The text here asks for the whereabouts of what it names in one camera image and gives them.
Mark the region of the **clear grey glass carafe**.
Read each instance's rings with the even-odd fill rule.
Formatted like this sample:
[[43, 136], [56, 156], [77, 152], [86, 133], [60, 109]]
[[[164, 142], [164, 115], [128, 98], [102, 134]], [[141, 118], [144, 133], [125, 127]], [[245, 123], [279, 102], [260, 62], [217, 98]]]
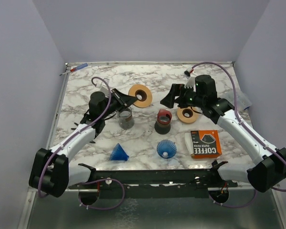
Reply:
[[118, 112], [118, 123], [124, 130], [131, 129], [134, 126], [132, 109], [130, 107]]

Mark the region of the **blue cone dripper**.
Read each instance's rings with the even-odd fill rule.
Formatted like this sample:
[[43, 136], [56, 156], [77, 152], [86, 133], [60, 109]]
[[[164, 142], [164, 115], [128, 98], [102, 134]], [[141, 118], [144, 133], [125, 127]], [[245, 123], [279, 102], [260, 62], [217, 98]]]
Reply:
[[127, 161], [129, 159], [129, 156], [127, 155], [127, 153], [124, 151], [124, 149], [122, 148], [122, 146], [120, 144], [117, 144], [110, 157], [109, 160], [111, 161]]

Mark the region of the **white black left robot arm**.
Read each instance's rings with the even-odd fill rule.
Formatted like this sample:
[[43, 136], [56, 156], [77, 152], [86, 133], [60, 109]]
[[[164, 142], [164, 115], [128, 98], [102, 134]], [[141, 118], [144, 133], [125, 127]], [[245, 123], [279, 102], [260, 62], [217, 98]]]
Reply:
[[117, 89], [112, 89], [108, 96], [100, 91], [92, 93], [89, 109], [77, 128], [59, 144], [37, 151], [29, 186], [54, 197], [60, 197], [66, 188], [79, 183], [85, 188], [93, 187], [95, 169], [87, 165], [70, 166], [70, 161], [102, 132], [108, 115], [126, 110], [137, 100], [136, 96], [123, 94]]

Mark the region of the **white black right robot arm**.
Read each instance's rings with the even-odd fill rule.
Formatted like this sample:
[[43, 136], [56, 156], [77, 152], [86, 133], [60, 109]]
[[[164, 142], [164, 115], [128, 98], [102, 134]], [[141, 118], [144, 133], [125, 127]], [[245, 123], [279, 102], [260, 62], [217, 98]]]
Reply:
[[227, 180], [251, 184], [257, 191], [266, 192], [286, 178], [286, 148], [278, 149], [262, 138], [240, 117], [236, 108], [217, 96], [214, 79], [199, 75], [194, 85], [172, 84], [160, 103], [167, 108], [198, 107], [214, 124], [229, 133], [252, 159], [250, 164], [224, 163], [209, 175], [210, 183], [219, 187]]

